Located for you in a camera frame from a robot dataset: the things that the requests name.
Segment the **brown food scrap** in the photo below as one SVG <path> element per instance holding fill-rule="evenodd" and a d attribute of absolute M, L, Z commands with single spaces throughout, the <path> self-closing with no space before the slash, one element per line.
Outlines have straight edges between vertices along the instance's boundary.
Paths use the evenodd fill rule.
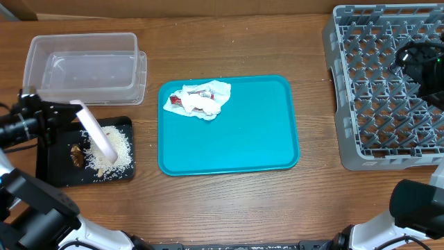
<path fill-rule="evenodd" d="M 70 149 L 70 156 L 75 167 L 84 168 L 83 151 L 78 144 L 72 145 Z"/>

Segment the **large white dinner plate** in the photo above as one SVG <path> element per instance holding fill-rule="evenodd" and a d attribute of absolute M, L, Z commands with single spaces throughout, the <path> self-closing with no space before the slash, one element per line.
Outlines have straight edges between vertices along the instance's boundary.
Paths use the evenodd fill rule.
<path fill-rule="evenodd" d="M 81 124 L 89 133 L 105 158 L 110 163 L 114 164 L 118 159 L 117 152 L 114 150 L 114 147 L 107 135 L 103 132 L 97 120 L 94 118 L 93 114 L 81 100 L 71 100 L 69 103 L 80 106 L 80 110 L 76 113 L 77 118 L 80 120 Z"/>

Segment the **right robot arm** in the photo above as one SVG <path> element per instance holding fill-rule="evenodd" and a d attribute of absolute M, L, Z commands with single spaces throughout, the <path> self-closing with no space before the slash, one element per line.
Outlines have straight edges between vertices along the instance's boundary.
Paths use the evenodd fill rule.
<path fill-rule="evenodd" d="M 443 43 L 410 42 L 395 53 L 393 64 L 420 84 L 418 96 L 443 109 Z M 410 242 L 443 237 L 443 163 L 428 184 L 402 180 L 389 209 L 370 221 L 349 225 L 321 249 L 395 249 Z"/>

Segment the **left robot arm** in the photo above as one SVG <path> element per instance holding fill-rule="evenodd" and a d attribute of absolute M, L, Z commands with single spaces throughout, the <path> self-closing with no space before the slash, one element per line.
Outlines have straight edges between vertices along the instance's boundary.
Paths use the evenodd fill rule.
<path fill-rule="evenodd" d="M 38 94 L 19 94 L 1 117 L 1 248 L 2 249 L 151 249 L 140 237 L 112 231 L 80 215 L 79 207 L 61 190 L 12 166 L 7 154 L 37 139 L 43 147 L 56 142 L 59 128 L 79 118 L 117 159 L 99 124 L 81 101 L 43 101 Z"/>

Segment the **red sauce packet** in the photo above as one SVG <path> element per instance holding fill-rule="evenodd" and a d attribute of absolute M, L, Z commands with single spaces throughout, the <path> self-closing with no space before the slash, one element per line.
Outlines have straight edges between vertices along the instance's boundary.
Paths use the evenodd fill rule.
<path fill-rule="evenodd" d="M 179 97 L 177 97 L 177 96 L 170 96 L 169 99 L 170 99 L 170 102 L 171 102 L 173 105 L 182 106 L 182 100 L 181 100 L 181 98 L 179 98 Z"/>

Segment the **white napkin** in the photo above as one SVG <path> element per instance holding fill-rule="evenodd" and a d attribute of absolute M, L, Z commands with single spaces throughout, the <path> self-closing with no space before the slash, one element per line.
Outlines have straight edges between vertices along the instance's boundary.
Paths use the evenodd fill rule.
<path fill-rule="evenodd" d="M 211 121 L 230 99 L 231 89 L 231 84 L 216 80 L 200 85 L 183 85 L 181 89 L 168 96 L 163 109 L 177 115 Z M 182 106 L 173 105 L 170 102 L 170 96 L 181 98 Z"/>

